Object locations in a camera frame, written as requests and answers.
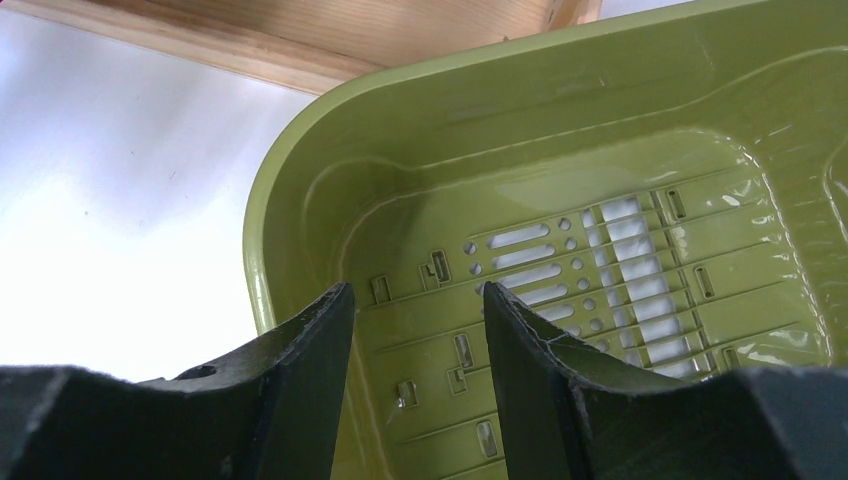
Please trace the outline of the wooden clothes rack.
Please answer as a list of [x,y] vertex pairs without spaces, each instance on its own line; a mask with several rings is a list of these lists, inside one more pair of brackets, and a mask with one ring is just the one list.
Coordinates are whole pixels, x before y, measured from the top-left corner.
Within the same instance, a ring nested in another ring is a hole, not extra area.
[[597,0],[26,0],[2,8],[323,94],[365,74],[596,21]]

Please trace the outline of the olive green plastic basket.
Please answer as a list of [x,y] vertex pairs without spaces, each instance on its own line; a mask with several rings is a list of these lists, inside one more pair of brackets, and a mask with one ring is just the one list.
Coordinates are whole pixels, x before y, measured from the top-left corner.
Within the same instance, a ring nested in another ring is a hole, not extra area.
[[847,362],[847,5],[694,1],[349,81],[249,196],[257,328],[356,299],[332,475],[503,479],[483,287],[681,380]]

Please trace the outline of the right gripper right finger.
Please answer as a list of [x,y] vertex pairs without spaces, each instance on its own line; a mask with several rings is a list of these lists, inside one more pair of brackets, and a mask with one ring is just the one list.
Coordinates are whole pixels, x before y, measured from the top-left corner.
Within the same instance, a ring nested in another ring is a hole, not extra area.
[[491,374],[512,479],[843,479],[847,372],[753,367],[687,383],[483,289]]

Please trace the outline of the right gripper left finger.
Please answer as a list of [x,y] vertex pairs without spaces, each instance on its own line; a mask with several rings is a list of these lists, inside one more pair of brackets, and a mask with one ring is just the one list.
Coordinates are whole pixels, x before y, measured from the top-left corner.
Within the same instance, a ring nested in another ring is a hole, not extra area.
[[283,324],[173,379],[1,370],[5,479],[327,479],[355,314],[339,283]]

